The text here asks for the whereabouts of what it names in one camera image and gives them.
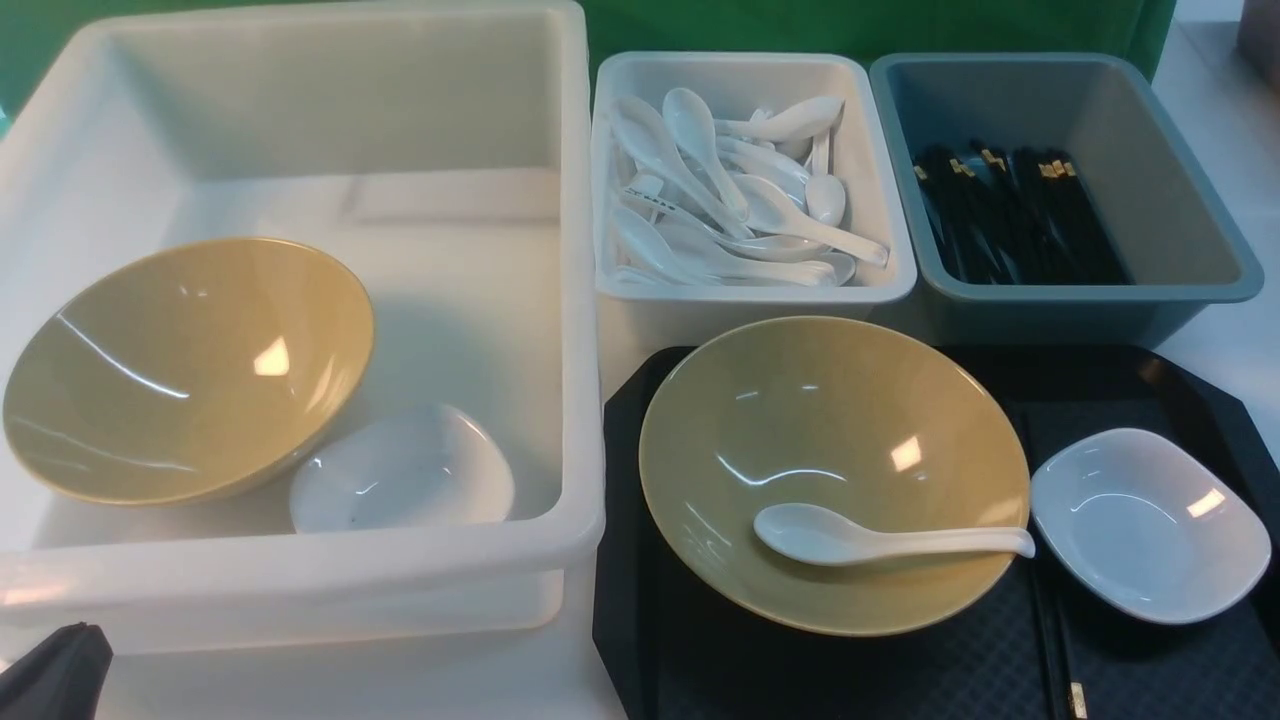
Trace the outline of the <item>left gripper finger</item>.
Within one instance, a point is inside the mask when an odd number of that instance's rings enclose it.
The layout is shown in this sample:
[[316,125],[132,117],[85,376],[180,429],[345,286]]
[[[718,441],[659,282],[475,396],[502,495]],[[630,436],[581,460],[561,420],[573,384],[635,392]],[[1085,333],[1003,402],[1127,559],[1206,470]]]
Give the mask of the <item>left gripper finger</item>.
[[101,626],[61,626],[1,674],[3,719],[93,719],[114,657]]

